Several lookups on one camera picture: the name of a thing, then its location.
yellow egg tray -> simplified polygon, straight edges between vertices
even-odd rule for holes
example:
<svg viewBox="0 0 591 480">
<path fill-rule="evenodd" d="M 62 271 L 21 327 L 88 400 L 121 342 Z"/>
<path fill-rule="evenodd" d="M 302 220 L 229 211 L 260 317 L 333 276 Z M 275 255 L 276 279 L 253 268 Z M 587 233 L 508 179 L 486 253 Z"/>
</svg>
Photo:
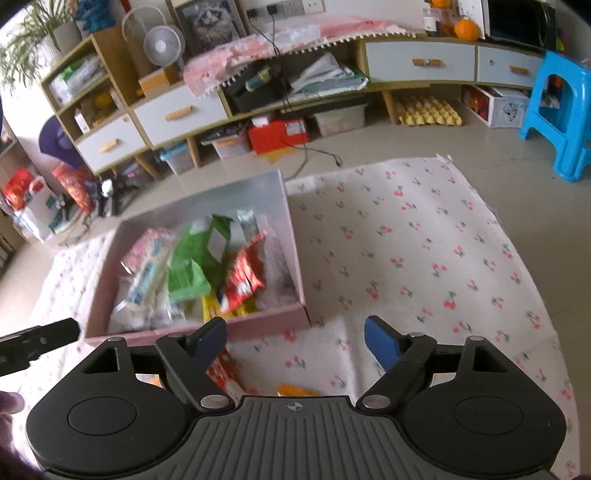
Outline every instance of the yellow egg tray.
<svg viewBox="0 0 591 480">
<path fill-rule="evenodd" d="M 448 125 L 462 126 L 460 117 L 445 100 L 439 101 L 433 95 L 412 95 L 395 98 L 396 116 L 403 125 Z"/>
</svg>

green snack package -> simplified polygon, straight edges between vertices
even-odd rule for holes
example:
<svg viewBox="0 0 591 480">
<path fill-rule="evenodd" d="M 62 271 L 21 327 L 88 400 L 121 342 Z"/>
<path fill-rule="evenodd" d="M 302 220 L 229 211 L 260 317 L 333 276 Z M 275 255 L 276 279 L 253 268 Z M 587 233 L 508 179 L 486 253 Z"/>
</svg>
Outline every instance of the green snack package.
<svg viewBox="0 0 591 480">
<path fill-rule="evenodd" d="M 193 222 L 181 234 L 168 268 L 171 303 L 209 295 L 226 278 L 224 256 L 231 218 L 213 215 Z"/>
</svg>

red box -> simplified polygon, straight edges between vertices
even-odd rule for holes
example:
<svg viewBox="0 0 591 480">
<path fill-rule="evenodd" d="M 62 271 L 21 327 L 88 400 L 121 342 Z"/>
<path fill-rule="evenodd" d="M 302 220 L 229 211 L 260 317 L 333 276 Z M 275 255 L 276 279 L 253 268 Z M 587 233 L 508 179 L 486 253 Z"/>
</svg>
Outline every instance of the red box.
<svg viewBox="0 0 591 480">
<path fill-rule="evenodd" d="M 250 127 L 248 136 L 257 155 L 303 145 L 310 141 L 303 118 L 276 120 L 265 127 Z"/>
</svg>

red snack package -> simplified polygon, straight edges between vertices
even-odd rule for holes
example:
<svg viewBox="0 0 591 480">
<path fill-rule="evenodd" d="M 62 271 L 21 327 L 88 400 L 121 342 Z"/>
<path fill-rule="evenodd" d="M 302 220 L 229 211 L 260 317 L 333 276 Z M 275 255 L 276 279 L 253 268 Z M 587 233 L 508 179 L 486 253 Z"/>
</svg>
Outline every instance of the red snack package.
<svg viewBox="0 0 591 480">
<path fill-rule="evenodd" d="M 259 233 L 241 248 L 228 267 L 226 285 L 220 302 L 222 315 L 233 312 L 245 300 L 251 298 L 259 288 L 265 287 L 264 267 L 259 258 L 259 249 L 266 235 L 266 232 Z"/>
<path fill-rule="evenodd" d="M 212 365 L 207 369 L 207 376 L 226 392 L 236 405 L 240 403 L 242 396 L 246 395 L 238 381 L 236 369 L 226 349 L 222 350 L 222 353 L 218 355 Z"/>
<path fill-rule="evenodd" d="M 25 195 L 29 190 L 29 185 L 34 180 L 33 174 L 25 167 L 21 167 L 8 180 L 6 188 L 4 188 L 4 196 L 8 204 L 15 210 L 21 210 L 26 207 L 27 200 Z"/>
<path fill-rule="evenodd" d="M 86 182 L 93 177 L 87 167 L 83 166 L 75 170 L 65 163 L 61 163 L 51 173 L 78 204 L 80 210 L 90 213 L 95 209 L 94 200 L 90 197 L 86 185 Z"/>
</svg>

plastic storage bin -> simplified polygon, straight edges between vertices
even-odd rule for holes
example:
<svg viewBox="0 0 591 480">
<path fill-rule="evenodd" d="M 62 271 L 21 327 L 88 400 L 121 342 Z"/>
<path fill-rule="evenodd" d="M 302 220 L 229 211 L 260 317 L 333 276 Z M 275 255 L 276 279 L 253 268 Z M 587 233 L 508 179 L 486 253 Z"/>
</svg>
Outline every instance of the plastic storage bin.
<svg viewBox="0 0 591 480">
<path fill-rule="evenodd" d="M 323 137 L 330 137 L 331 135 L 365 127 L 366 106 L 367 104 L 315 113 L 314 118 L 318 122 L 320 134 Z"/>
<path fill-rule="evenodd" d="M 246 155 L 252 151 L 251 141 L 248 138 L 246 126 L 236 135 L 222 137 L 217 140 L 203 141 L 201 145 L 211 145 L 216 149 L 221 159 Z"/>
<path fill-rule="evenodd" d="M 175 175 L 182 175 L 186 171 L 195 168 L 186 141 L 163 148 L 160 151 L 160 161 L 166 162 Z"/>
</svg>

